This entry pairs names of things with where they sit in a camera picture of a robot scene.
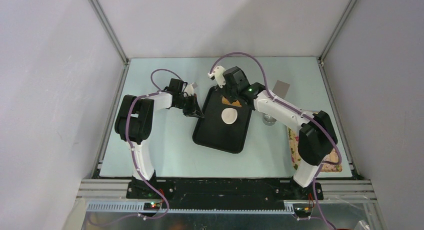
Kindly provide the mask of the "wooden dough roller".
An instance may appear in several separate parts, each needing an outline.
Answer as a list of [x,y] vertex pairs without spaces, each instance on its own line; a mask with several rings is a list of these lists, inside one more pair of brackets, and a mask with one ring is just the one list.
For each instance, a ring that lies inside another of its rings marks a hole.
[[242,105],[240,104],[240,102],[238,100],[234,101],[234,102],[230,102],[228,99],[226,99],[224,96],[221,98],[221,103],[224,105],[228,105],[228,106],[232,106],[232,107],[242,107]]

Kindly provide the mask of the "black baking tray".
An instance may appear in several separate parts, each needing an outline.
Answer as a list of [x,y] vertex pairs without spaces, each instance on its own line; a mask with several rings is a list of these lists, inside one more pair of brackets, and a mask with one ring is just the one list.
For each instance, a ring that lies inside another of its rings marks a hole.
[[[244,149],[252,110],[223,104],[222,97],[218,86],[209,89],[202,107],[204,117],[198,119],[192,140],[201,146],[238,154]],[[222,111],[230,107],[237,111],[237,118],[234,123],[226,124]]]

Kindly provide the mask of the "white dough ball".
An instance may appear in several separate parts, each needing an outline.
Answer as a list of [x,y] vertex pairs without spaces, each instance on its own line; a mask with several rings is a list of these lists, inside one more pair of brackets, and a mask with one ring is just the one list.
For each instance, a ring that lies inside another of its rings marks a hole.
[[238,118],[238,112],[234,108],[225,108],[221,112],[221,119],[227,125],[233,124],[237,120],[237,118]]

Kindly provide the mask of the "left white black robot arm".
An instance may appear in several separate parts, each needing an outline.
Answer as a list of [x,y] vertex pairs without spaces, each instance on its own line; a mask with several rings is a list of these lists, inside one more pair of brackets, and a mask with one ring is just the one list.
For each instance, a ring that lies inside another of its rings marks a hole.
[[158,192],[148,139],[153,128],[154,113],[163,109],[180,109],[186,117],[203,118],[195,89],[196,83],[172,78],[163,90],[154,93],[123,97],[114,124],[115,132],[125,141],[131,154],[133,174],[131,183],[145,198]]

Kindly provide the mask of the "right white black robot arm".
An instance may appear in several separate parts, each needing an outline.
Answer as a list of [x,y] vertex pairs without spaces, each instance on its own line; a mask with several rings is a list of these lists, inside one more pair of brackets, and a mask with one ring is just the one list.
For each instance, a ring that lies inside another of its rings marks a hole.
[[217,81],[230,103],[239,101],[252,110],[273,117],[296,132],[300,165],[294,173],[295,182],[290,191],[297,199],[308,196],[311,192],[310,184],[321,163],[337,147],[338,140],[330,116],[324,111],[302,111],[278,98],[265,85],[249,83],[245,73],[237,66],[230,69],[215,67],[209,77]]

